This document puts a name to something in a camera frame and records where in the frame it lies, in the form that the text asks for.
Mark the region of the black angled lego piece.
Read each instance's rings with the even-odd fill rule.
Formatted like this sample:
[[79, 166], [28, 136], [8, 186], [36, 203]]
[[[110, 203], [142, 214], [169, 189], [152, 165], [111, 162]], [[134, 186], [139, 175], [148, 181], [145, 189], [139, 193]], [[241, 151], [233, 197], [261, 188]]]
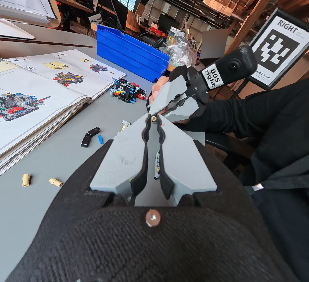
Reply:
[[100, 127], [95, 127], [94, 129], [91, 129], [90, 131], [88, 131], [82, 142], [81, 142], [81, 147], [83, 148], [87, 148], [90, 144], [91, 138], [95, 135], [97, 135], [100, 132]]

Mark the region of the person's right hand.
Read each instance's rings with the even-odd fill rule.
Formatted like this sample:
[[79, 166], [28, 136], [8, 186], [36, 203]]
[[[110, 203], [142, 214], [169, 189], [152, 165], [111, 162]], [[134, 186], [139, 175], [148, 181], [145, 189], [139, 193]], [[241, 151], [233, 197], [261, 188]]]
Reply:
[[169, 77], [161, 76], [156, 83], [152, 86], [152, 91], [148, 97], [148, 105], [152, 104], [154, 99], [156, 98], [158, 92], [160, 91], [161, 87], [169, 81]]

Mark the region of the white board panel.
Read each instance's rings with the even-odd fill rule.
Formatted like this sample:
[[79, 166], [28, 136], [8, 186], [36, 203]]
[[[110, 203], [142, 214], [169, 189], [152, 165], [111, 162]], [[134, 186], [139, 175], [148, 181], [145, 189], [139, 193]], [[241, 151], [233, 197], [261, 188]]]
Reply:
[[214, 29], [204, 31], [201, 43], [201, 59], [220, 58], [225, 53], [228, 29]]

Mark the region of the dark monitor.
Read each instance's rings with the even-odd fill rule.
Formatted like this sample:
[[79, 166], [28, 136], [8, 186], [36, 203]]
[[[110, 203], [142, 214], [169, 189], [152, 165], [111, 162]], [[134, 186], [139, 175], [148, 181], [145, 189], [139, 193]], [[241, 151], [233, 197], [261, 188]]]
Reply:
[[120, 25], [120, 30], [122, 33], [126, 33], [126, 23], [127, 23], [127, 17], [128, 17], [129, 10], [118, 0], [111, 0], [111, 3], [116, 13], [117, 20]]

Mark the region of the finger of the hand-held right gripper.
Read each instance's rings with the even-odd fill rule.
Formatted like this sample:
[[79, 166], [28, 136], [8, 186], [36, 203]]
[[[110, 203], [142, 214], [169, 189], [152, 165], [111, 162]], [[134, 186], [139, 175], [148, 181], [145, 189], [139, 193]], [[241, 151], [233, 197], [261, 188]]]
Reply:
[[187, 66], [178, 66], [169, 74], [169, 80], [149, 96], [149, 114], [156, 115], [187, 99]]
[[197, 101], [193, 97], [182, 94], [168, 104], [162, 115], [170, 122], [183, 122], [197, 110], [199, 110]]

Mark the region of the partly built black lego assembly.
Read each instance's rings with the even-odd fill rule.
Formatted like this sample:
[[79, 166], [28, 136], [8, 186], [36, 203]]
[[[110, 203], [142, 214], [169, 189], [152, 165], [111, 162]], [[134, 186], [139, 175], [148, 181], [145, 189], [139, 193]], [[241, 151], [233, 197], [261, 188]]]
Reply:
[[137, 99], [145, 100], [148, 99], [147, 91], [144, 91], [139, 85], [134, 82], [128, 82], [124, 78], [115, 79], [114, 87], [110, 88], [110, 95], [124, 101], [126, 103], [134, 103]]

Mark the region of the clear plastic parts bags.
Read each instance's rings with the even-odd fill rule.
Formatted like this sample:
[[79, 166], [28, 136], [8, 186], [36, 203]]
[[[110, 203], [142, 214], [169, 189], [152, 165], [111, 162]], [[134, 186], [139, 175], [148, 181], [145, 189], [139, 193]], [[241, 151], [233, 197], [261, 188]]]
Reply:
[[171, 27], [166, 41], [159, 50], [169, 56], [169, 64], [178, 67], [195, 66], [197, 50], [191, 45], [187, 34], [179, 29]]

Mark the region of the person's black-clothed torso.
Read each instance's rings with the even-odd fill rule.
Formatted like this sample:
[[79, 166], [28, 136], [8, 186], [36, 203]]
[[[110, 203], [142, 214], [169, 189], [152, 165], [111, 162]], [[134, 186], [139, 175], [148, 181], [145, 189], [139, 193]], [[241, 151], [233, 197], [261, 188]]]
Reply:
[[253, 200], [271, 237], [299, 281], [308, 281], [308, 127], [276, 140], [239, 180]]

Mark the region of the grey and yellow lego piece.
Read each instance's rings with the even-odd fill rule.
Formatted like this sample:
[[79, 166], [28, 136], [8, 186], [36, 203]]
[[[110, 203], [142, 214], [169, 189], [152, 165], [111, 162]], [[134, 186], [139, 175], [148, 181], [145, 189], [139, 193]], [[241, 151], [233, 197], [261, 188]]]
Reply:
[[123, 124], [123, 127], [122, 127], [121, 131], [117, 133], [117, 135], [122, 133], [126, 128], [128, 128], [131, 125], [131, 123], [129, 121], [125, 121], [125, 120], [122, 121], [122, 124]]

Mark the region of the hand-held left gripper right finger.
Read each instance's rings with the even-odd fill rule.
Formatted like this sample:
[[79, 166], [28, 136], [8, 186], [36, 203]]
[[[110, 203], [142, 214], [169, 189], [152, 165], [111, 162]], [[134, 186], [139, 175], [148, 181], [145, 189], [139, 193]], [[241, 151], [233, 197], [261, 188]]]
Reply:
[[166, 199], [177, 206], [184, 195], [217, 191], [194, 140], [162, 115], [157, 115], [159, 133], [159, 179]]

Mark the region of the lego instruction booklet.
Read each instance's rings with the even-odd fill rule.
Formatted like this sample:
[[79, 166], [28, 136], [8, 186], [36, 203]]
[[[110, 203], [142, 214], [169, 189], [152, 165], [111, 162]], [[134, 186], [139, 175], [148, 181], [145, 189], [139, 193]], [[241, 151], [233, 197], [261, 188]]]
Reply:
[[126, 76], [76, 49], [0, 65], [1, 175]]

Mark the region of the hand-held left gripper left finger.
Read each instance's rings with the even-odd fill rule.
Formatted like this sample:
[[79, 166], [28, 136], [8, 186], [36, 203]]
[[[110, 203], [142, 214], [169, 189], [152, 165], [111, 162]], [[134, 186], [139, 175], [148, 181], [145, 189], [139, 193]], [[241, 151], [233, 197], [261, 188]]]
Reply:
[[148, 177], [151, 115], [145, 114], [113, 140], [90, 183], [92, 191], [122, 195], [135, 206]]

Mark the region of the white stand base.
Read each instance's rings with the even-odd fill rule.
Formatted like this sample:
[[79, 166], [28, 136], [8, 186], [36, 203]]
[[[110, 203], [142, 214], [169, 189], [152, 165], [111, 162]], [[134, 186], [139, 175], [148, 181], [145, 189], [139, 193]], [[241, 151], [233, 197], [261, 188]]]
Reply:
[[29, 40], [35, 39], [33, 35], [14, 25], [12, 22], [2, 18], [0, 19], [0, 37]]

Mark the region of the person's right forearm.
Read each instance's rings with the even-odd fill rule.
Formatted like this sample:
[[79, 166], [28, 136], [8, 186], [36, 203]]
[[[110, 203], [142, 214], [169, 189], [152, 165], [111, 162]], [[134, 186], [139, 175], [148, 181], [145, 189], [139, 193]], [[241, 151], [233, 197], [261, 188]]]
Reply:
[[191, 132], [233, 132], [236, 137], [258, 137], [283, 133], [308, 115], [308, 79], [277, 90], [263, 91], [243, 100], [210, 102], [184, 130]]

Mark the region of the blue plastic bin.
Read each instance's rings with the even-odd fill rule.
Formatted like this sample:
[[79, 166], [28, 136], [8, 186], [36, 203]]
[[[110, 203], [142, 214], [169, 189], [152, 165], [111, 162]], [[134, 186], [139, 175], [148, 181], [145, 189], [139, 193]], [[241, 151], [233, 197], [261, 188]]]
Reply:
[[97, 25], [97, 55], [154, 82], [164, 75], [169, 56], [129, 34]]

